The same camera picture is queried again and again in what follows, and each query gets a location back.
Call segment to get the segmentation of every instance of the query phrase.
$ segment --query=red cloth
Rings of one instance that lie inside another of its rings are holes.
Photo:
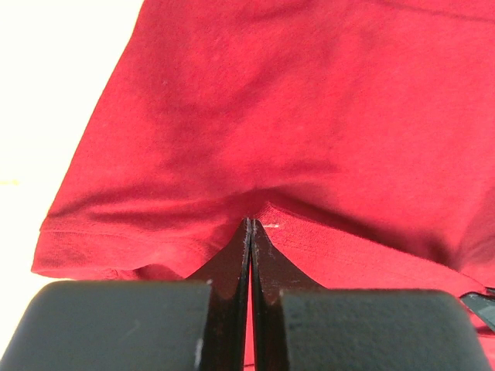
[[[495,287],[494,66],[490,0],[145,0],[32,270],[179,279],[250,216],[329,288]]]

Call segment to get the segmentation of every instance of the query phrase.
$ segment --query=white background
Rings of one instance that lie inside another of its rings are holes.
[[[50,280],[39,226],[142,0],[0,0],[0,356]]]

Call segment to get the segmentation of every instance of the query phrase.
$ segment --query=red fabric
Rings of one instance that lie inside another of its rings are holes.
[[[494,41],[489,0],[146,0],[32,270],[179,279],[251,216],[329,288],[495,287]]]

